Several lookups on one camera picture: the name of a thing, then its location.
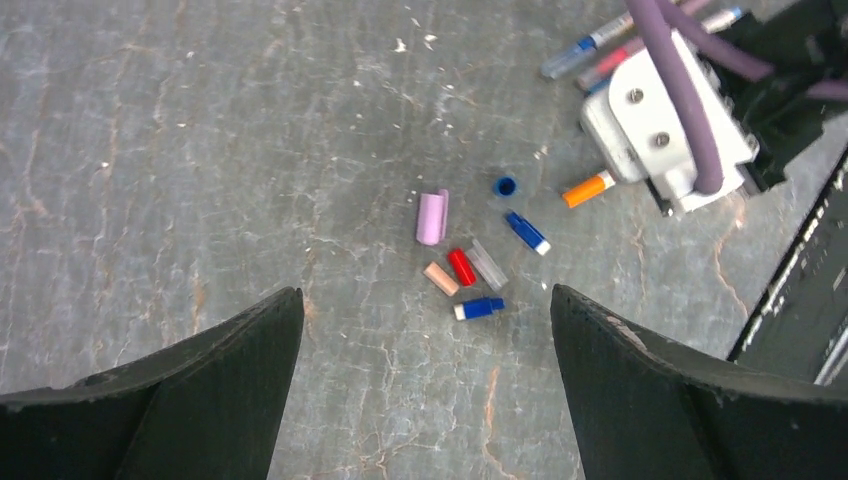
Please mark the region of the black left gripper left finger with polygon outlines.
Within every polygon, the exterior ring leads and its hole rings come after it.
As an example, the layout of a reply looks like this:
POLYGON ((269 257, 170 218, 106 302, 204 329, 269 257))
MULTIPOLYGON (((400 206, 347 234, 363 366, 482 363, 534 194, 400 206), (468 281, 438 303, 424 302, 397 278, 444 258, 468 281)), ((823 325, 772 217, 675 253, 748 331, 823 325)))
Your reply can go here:
POLYGON ((286 287, 136 361, 3 395, 2 477, 265 478, 304 320, 286 287))

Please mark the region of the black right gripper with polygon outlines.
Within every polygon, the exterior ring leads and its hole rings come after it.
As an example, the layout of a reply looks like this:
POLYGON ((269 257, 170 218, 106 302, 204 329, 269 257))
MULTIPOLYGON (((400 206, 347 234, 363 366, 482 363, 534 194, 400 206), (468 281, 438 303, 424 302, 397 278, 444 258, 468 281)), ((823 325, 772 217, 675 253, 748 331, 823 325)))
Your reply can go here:
POLYGON ((710 59, 732 115, 753 136, 755 158, 741 168, 745 189, 785 182, 786 167, 847 111, 847 4, 797 1, 768 20, 745 13, 718 38, 736 48, 736 66, 710 59))

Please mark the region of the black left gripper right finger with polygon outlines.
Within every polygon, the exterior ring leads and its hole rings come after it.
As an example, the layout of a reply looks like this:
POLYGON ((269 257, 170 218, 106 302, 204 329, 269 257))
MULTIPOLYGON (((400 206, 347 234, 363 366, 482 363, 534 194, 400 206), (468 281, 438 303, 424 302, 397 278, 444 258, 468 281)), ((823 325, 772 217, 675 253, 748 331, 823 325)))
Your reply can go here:
POLYGON ((845 392, 721 360, 552 291, 555 351, 590 479, 843 479, 845 392))

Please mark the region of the blue white pen cap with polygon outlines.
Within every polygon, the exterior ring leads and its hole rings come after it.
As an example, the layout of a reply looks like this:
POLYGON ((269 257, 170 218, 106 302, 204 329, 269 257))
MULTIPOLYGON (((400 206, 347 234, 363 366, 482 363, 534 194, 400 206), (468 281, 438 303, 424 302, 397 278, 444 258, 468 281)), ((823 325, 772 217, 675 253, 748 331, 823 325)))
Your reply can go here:
POLYGON ((522 241, 537 254, 544 256, 550 251, 551 244, 526 218, 510 211, 505 215, 505 220, 522 241))
POLYGON ((467 321, 493 315, 504 308, 505 301, 500 297, 481 297, 455 304, 453 312, 457 321, 467 321))

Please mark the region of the clear pen cap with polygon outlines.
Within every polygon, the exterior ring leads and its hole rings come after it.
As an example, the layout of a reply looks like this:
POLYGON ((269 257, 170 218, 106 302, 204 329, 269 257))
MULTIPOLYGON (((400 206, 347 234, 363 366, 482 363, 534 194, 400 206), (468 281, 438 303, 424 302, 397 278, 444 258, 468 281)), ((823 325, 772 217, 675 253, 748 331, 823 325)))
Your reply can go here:
POLYGON ((493 291, 498 292, 506 285, 507 276, 477 239, 472 240, 466 255, 493 291))

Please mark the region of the red clear capped pen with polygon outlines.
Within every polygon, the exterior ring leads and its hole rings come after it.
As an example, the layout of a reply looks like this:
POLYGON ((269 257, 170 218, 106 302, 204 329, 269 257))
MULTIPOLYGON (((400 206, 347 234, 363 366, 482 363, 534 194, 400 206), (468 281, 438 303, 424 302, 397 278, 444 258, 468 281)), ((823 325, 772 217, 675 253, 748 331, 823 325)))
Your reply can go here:
MULTIPOLYGON (((741 17, 742 13, 740 7, 722 9, 707 17, 702 22, 702 26, 709 33, 715 33, 728 28, 741 17)), ((644 42, 640 37, 629 40, 581 73, 575 79, 575 85, 586 95, 598 91, 609 82, 612 73, 620 64, 643 49, 644 42)))

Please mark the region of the red marker cap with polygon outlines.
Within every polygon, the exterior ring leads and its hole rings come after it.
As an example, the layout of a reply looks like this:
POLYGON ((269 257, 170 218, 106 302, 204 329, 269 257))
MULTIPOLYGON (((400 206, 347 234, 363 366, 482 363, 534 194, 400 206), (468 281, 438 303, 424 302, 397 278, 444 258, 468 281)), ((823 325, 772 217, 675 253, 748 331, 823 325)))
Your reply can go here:
POLYGON ((461 248, 451 250, 447 259, 461 286, 469 287, 476 282, 477 277, 464 250, 461 248))

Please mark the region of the peach marker cap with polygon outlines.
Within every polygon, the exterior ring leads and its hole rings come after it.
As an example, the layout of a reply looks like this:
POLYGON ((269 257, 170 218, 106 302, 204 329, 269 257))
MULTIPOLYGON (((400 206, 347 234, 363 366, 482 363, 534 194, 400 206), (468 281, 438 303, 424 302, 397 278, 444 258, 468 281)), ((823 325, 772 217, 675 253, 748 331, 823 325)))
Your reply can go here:
POLYGON ((423 274, 448 297, 454 296, 460 289, 460 285, 436 262, 431 262, 423 274))

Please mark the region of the blue marker cap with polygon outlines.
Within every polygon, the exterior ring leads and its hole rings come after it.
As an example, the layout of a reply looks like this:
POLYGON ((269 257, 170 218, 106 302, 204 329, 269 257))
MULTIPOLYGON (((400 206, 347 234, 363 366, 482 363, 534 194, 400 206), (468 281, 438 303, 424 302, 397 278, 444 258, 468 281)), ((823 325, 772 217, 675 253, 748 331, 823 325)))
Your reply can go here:
POLYGON ((511 176, 502 176, 495 180, 493 193, 499 197, 510 197, 518 190, 517 181, 511 176))

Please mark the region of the pink highlighter cap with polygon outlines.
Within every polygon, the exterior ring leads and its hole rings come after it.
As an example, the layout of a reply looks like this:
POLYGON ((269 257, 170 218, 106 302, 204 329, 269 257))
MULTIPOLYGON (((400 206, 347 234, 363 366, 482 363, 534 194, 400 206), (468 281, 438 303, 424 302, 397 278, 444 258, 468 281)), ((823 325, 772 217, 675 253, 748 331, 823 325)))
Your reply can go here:
POLYGON ((422 193, 416 226, 416 240, 425 246, 434 246, 446 237, 449 208, 449 191, 422 193))

